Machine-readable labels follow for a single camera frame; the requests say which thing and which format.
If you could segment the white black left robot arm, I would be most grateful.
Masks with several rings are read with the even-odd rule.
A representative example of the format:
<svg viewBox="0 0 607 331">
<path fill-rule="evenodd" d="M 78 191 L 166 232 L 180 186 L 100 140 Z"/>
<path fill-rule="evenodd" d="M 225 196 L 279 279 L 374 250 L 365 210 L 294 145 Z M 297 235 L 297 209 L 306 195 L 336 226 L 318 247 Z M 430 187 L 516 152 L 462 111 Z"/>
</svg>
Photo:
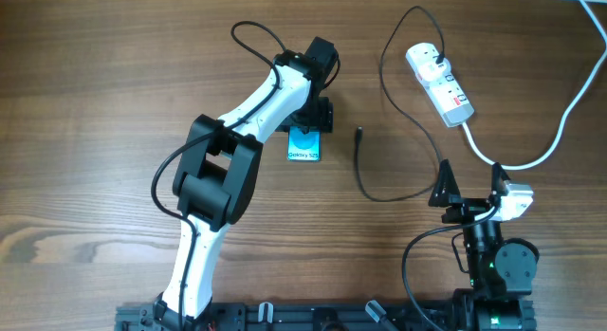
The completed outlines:
<svg viewBox="0 0 607 331">
<path fill-rule="evenodd" d="M 154 303 L 163 329 L 200 330 L 209 321 L 220 249 L 248 208 L 269 137 L 287 132 L 299 148 L 294 157 L 319 158 L 320 135 L 333 129 L 333 105 L 321 92 L 339 65 L 334 45 L 320 37 L 304 53 L 284 50 L 253 94 L 219 119 L 199 116 L 170 156 L 179 161 L 172 191 L 181 240 L 171 281 Z"/>
</svg>

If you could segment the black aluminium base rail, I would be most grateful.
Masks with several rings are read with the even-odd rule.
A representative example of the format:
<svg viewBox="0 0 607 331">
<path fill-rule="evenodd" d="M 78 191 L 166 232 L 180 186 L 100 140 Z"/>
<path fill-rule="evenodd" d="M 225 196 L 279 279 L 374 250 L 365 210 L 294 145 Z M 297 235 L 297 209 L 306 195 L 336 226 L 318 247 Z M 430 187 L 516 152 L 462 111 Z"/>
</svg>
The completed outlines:
<svg viewBox="0 0 607 331">
<path fill-rule="evenodd" d="M 429 301 L 429 319 L 443 330 L 536 330 L 531 301 L 468 303 Z M 188 318 L 187 330 L 430 330 L 411 303 L 272 304 L 213 303 L 200 322 Z M 119 307 L 116 331 L 176 330 L 176 314 L 151 303 Z"/>
</svg>

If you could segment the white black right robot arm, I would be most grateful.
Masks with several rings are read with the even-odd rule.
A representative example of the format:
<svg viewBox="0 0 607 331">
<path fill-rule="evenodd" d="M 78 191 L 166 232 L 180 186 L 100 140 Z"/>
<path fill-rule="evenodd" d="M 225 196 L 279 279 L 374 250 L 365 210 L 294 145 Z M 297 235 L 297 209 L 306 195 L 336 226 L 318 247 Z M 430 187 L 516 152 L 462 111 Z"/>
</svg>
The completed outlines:
<svg viewBox="0 0 607 331">
<path fill-rule="evenodd" d="M 522 238 L 505 239 L 501 225 L 521 217 L 533 202 L 533 190 L 516 183 L 498 163 L 492 165 L 487 198 L 460 194 L 450 163 L 439 165 L 431 207 L 446 210 L 444 224 L 462 229 L 471 280 L 470 289 L 457 289 L 440 321 L 448 330 L 532 331 L 538 327 L 532 293 L 540 253 Z"/>
</svg>

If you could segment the Samsung Galaxy smartphone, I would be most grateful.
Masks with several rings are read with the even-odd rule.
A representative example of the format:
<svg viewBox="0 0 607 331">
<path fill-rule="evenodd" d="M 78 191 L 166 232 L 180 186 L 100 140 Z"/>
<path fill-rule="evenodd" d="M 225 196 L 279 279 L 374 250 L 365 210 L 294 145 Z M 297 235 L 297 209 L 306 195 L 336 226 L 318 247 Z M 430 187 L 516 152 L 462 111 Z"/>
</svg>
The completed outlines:
<svg viewBox="0 0 607 331">
<path fill-rule="evenodd" d="M 291 127 L 288 133 L 287 159 L 290 161 L 317 162 L 321 160 L 321 133 L 303 133 L 298 127 Z"/>
</svg>

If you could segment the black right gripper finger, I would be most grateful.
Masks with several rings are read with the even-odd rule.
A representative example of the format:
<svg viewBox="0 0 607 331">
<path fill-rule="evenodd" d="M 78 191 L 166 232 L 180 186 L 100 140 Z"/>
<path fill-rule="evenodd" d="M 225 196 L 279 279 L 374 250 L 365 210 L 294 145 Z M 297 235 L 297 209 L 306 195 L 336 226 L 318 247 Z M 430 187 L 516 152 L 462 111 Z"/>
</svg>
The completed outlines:
<svg viewBox="0 0 607 331">
<path fill-rule="evenodd" d="M 461 203 L 461 194 L 451 164 L 443 159 L 439 164 L 438 177 L 428 201 L 430 207 L 447 208 Z"/>
<path fill-rule="evenodd" d="M 490 196 L 498 197 L 507 195 L 507 186 L 510 184 L 510 177 L 499 162 L 491 165 L 491 187 Z"/>
</svg>

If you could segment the white charger plug adapter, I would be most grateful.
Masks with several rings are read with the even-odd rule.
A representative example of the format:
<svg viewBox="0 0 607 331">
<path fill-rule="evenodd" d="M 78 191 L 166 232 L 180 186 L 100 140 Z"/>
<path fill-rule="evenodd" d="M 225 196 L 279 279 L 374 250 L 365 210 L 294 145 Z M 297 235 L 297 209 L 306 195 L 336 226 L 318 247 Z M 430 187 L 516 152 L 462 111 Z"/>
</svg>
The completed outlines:
<svg viewBox="0 0 607 331">
<path fill-rule="evenodd" d="M 417 69 L 418 78 L 422 83 L 437 81 L 450 72 L 451 64 L 447 59 L 443 59 L 441 63 L 436 60 L 429 60 Z"/>
</svg>

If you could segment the white power strip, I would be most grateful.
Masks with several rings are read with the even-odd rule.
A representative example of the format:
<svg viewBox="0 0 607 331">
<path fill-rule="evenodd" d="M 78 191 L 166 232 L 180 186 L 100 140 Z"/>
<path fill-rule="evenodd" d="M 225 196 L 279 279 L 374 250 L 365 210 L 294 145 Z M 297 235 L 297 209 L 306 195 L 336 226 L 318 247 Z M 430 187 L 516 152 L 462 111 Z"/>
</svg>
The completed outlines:
<svg viewBox="0 0 607 331">
<path fill-rule="evenodd" d="M 430 43 L 414 45 L 407 50 L 405 55 L 415 77 L 426 91 L 445 125 L 448 128 L 457 127 L 473 115 L 474 108 L 452 72 L 431 83 L 422 83 L 418 78 L 418 67 L 429 60 L 438 62 L 439 56 L 436 47 Z"/>
</svg>

